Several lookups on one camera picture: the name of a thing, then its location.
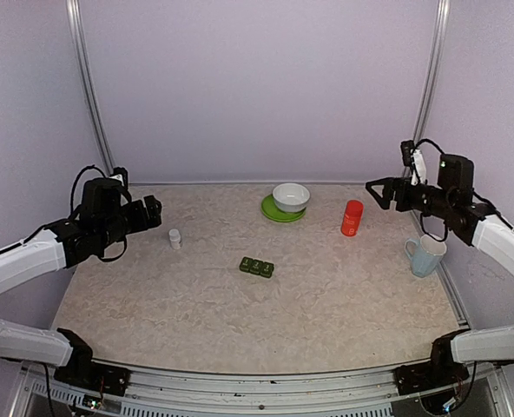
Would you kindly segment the small white pill bottle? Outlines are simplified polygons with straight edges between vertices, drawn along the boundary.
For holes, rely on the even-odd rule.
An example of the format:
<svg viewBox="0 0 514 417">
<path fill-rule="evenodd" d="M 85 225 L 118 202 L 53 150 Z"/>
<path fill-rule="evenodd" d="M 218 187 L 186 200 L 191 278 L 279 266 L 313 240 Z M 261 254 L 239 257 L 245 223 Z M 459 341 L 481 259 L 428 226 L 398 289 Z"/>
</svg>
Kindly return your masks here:
<svg viewBox="0 0 514 417">
<path fill-rule="evenodd" d="M 178 229 L 172 228 L 168 231 L 169 244 L 172 249 L 179 250 L 182 245 L 181 233 Z"/>
</svg>

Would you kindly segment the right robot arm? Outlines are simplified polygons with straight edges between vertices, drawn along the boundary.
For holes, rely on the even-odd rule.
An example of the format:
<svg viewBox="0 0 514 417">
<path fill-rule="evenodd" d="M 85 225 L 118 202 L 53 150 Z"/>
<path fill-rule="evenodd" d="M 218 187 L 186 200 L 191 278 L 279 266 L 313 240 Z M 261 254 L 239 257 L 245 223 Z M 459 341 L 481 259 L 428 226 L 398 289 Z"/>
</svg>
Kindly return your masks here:
<svg viewBox="0 0 514 417">
<path fill-rule="evenodd" d="M 395 202 L 399 212 L 415 210 L 437 217 L 463 243 L 488 255 L 514 277 L 514 226 L 492 203 L 483 198 L 473 201 L 473 172 L 473 161 L 443 154 L 435 186 L 413 183 L 411 177 L 386 177 L 367 182 L 366 190 L 384 210 Z M 433 386 L 454 375 L 458 363 L 514 361 L 514 325 L 441 336 L 433 343 L 432 356 L 423 376 Z"/>
</svg>

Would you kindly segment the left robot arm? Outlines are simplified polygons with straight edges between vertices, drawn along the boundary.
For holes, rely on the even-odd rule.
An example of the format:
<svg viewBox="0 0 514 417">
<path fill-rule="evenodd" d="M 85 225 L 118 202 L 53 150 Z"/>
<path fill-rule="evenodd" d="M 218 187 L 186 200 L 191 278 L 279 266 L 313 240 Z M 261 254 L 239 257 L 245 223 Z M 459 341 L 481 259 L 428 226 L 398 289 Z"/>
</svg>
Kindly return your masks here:
<svg viewBox="0 0 514 417">
<path fill-rule="evenodd" d="M 31 236 L 0 249 L 0 295 L 39 276 L 73 268 L 106 249 L 126 244 L 129 235 L 161 225 L 162 205 L 152 195 L 134 200 L 118 176 L 84 184 L 82 201 L 69 217 L 42 225 Z M 0 319 L 0 358 L 65 367 L 85 387 L 101 369 L 92 350 L 66 329 L 43 330 Z"/>
</svg>

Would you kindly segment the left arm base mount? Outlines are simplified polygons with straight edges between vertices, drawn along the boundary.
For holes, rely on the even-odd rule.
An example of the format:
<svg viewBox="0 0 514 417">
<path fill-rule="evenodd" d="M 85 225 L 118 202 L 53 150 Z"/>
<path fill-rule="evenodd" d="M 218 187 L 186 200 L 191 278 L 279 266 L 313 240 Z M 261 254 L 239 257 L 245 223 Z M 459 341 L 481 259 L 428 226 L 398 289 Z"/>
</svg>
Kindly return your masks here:
<svg viewBox="0 0 514 417">
<path fill-rule="evenodd" d="M 105 365 L 93 361 L 93 349 L 71 330 L 58 328 L 72 347 L 72 353 L 65 366 L 57 367 L 54 379 L 73 387 L 123 397 L 131 372 L 125 367 Z"/>
</svg>

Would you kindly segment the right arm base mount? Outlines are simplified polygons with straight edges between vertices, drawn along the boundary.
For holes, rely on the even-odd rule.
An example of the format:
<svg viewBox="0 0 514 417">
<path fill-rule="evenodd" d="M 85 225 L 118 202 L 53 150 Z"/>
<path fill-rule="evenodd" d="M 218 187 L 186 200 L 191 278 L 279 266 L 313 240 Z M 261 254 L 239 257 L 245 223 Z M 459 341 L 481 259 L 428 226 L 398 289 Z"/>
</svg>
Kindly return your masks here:
<svg viewBox="0 0 514 417">
<path fill-rule="evenodd" d="M 415 394 L 465 381 L 470 374 L 463 363 L 453 360 L 451 340 L 457 332 L 437 338 L 432 343 L 428 361 L 402 365 L 393 371 L 399 395 Z"/>
</svg>

